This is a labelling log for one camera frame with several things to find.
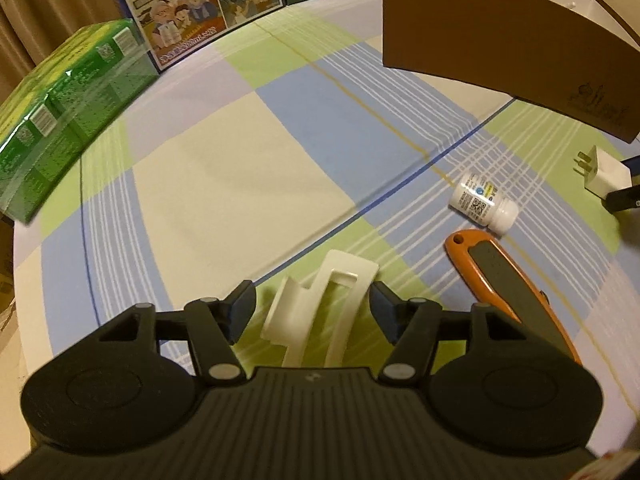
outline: pill bottle cap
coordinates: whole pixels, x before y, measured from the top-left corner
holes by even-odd
[[[511,229],[511,226],[516,221],[520,209],[518,205],[513,201],[505,198],[496,206],[494,217],[487,226],[491,231],[498,236],[503,236]]]

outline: barcode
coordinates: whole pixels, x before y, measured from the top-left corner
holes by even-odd
[[[471,195],[464,191],[460,197],[460,210],[466,211],[466,208],[469,206],[469,202],[471,202]]]
[[[471,203],[471,206],[469,206],[469,209],[475,214],[477,214],[479,217],[482,216],[482,213],[484,212],[485,208],[486,208],[486,203],[480,200],[479,198],[475,198],[474,201]]]
[[[138,42],[128,28],[123,28],[118,34],[116,34],[113,37],[113,41],[116,42],[116,45],[122,52],[123,56],[128,56],[138,49]]]
[[[44,137],[48,136],[58,124],[58,120],[45,105],[36,108],[29,118]]]

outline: green box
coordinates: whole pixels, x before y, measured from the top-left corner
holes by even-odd
[[[133,20],[78,30],[0,106],[0,210],[28,222],[158,71]]]

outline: screw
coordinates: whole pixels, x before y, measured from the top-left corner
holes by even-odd
[[[240,375],[242,370],[236,365],[229,363],[220,363],[209,368],[209,375],[220,381],[230,381]]]
[[[314,383],[314,382],[319,381],[320,379],[322,379],[322,375],[320,375],[318,372],[313,372],[312,374],[307,374],[305,376],[305,379],[307,381],[309,381],[310,383]]]
[[[405,363],[393,363],[392,365],[385,366],[382,373],[389,379],[402,381],[411,379],[415,375],[415,368]]]

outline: white plastic clip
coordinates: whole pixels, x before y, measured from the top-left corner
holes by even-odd
[[[333,328],[325,367],[339,367],[347,346],[351,327],[369,285],[378,273],[377,263],[342,251],[329,251],[314,282],[305,288],[287,276],[280,283],[260,336],[276,345],[287,347],[283,367],[302,365],[306,342],[329,282],[351,288],[344,300],[342,311]]]

